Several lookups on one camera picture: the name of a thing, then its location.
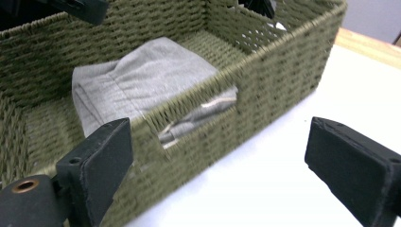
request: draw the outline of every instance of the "olive green basket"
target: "olive green basket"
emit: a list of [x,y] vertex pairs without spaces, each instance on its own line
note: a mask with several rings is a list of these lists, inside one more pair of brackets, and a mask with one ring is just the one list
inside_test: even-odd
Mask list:
[[[101,26],[59,13],[0,32],[3,188],[54,175],[55,163],[84,139],[71,97],[76,66],[120,59],[166,36],[218,73],[131,121],[134,163],[104,226],[137,217],[310,94],[346,10],[343,0],[277,0],[271,20],[235,0],[109,2]],[[232,86],[233,108],[163,149],[158,131]]]

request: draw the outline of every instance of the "woven basket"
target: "woven basket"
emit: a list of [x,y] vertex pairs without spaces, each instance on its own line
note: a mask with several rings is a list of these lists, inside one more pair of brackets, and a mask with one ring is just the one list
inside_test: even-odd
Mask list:
[[[0,33],[2,187],[54,175],[54,164],[84,139],[71,97],[76,66],[117,60],[167,36],[219,71],[131,122],[135,161],[104,226],[138,216],[310,94],[346,10],[343,0],[279,0],[271,20],[235,0],[110,2],[102,26],[60,13]],[[233,85],[233,108],[162,148],[158,131]]]

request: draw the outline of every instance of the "white table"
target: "white table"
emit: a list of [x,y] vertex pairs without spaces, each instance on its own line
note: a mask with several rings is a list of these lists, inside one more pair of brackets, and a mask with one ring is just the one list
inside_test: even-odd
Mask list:
[[401,70],[335,45],[316,92],[128,226],[360,226],[304,161],[312,116],[401,153]]

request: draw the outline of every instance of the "gray fabric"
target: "gray fabric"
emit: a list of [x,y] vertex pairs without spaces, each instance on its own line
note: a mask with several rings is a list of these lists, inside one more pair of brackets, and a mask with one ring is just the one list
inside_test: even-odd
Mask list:
[[[140,117],[217,71],[168,38],[147,42],[120,61],[77,67],[72,92],[84,134],[89,136],[115,119]],[[220,96],[236,98],[236,89]],[[162,142],[168,143],[192,131],[205,119],[226,110],[230,103],[233,101],[199,107],[166,131],[166,136],[162,133]]]

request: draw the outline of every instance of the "gray towel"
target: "gray towel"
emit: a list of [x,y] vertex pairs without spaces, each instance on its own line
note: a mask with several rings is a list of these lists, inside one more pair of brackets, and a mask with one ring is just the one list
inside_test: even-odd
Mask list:
[[[120,61],[77,67],[72,91],[84,134],[88,136],[115,119],[140,117],[217,71],[168,38],[147,42]],[[199,107],[166,130],[164,133],[169,139],[161,133],[162,143],[192,131],[206,118],[233,105],[235,98],[235,88],[215,97],[214,100],[220,101],[204,105],[206,108]]]

